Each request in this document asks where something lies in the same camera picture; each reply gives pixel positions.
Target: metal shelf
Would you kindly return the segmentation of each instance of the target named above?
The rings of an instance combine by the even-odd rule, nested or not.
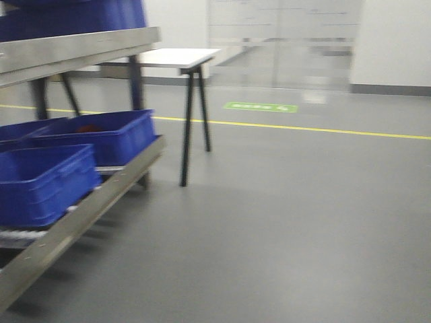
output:
[[[0,87],[151,50],[158,27],[0,43]]]
[[[0,313],[148,173],[164,147],[165,140],[160,136],[3,268],[0,273]]]

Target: table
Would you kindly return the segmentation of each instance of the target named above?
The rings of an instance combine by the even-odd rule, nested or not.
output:
[[[189,171],[189,150],[191,134],[191,118],[193,107],[193,87],[195,74],[198,74],[199,90],[201,97],[201,109],[203,117],[203,130],[205,136],[205,150],[211,151],[211,139],[207,116],[207,103],[205,95],[205,81],[203,78],[202,65],[212,60],[220,49],[210,48],[161,48],[150,50],[138,55],[137,64],[141,67],[162,67],[179,69],[181,75],[188,75],[186,120],[183,139],[183,162],[180,175],[180,185],[187,186],[187,175]],[[127,66],[126,59],[103,62],[102,66]]]
[[[158,28],[140,28],[3,42],[0,43],[0,87],[33,82],[38,118],[48,118],[46,77],[128,56],[133,108],[138,109],[142,107],[142,91],[139,88],[141,77],[137,54],[152,49],[153,43],[158,40]],[[103,174],[108,172],[112,177],[73,206],[41,238],[34,240],[3,268],[0,274],[0,313],[29,288],[132,185],[136,182],[147,183],[145,179],[149,168],[160,157],[164,146],[164,138],[160,136],[116,172],[102,170]]]

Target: yellow floor line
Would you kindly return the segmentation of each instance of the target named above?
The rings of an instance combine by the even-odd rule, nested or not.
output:
[[[15,108],[15,109],[25,109],[33,110],[33,106],[16,106],[11,104],[0,104],[0,108]],[[67,112],[73,113],[73,110],[68,109],[48,109],[51,112]],[[82,110],[84,114],[100,114],[101,111],[85,111]],[[167,121],[184,121],[184,118],[175,118],[169,116],[154,116],[156,120],[167,120]],[[193,122],[203,122],[199,119],[193,119]],[[323,129],[323,128],[308,128],[308,127],[293,127],[293,126],[281,126],[276,124],[259,124],[259,123],[247,123],[247,122],[232,122],[232,121],[209,121],[211,124],[222,124],[227,126],[240,126],[240,127],[257,127],[266,129],[287,129],[287,130],[301,130],[301,131],[312,131],[319,133],[342,133],[347,135],[359,135],[359,136],[371,136],[371,137],[386,137],[386,138],[404,138],[404,139],[421,139],[421,140],[431,140],[429,136],[415,136],[415,135],[398,135],[394,133],[369,133],[366,131],[350,131],[341,129]]]

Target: white wall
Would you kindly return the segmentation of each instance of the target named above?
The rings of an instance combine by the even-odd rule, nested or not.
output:
[[[147,25],[160,27],[158,48],[208,48],[206,0],[143,0]],[[178,77],[178,69],[145,68],[150,77]]]
[[[367,0],[350,83],[431,86],[430,0]]]

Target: white table top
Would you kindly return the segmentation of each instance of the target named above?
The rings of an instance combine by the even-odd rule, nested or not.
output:
[[[170,67],[190,69],[208,59],[213,58],[220,49],[210,48],[161,48],[139,54],[139,62],[143,67]],[[117,59],[103,65],[123,65],[126,58]]]

